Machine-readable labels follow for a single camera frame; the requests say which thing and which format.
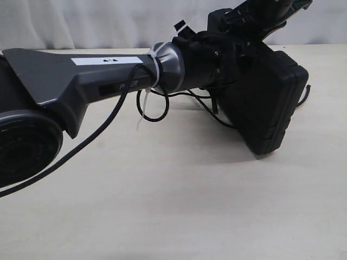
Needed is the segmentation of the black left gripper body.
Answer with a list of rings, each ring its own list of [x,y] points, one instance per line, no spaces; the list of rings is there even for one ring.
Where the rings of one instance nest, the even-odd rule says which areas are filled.
[[[184,63],[180,89],[217,88],[239,78],[239,38],[218,31],[200,31],[189,37],[176,36],[172,43],[180,50]]]

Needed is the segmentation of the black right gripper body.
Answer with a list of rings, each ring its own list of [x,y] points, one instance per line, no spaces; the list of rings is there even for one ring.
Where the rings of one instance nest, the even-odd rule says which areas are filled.
[[[222,21],[226,33],[262,41],[285,27],[288,19],[301,9],[308,9],[312,3],[294,0],[244,1],[225,13]]]

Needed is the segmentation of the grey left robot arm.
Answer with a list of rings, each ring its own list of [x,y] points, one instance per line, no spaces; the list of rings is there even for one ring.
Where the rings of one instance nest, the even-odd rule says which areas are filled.
[[[180,34],[146,54],[54,54],[13,48],[1,54],[1,186],[26,180],[75,138],[87,107],[163,87],[168,93],[218,87],[239,75],[234,40],[216,31]]]

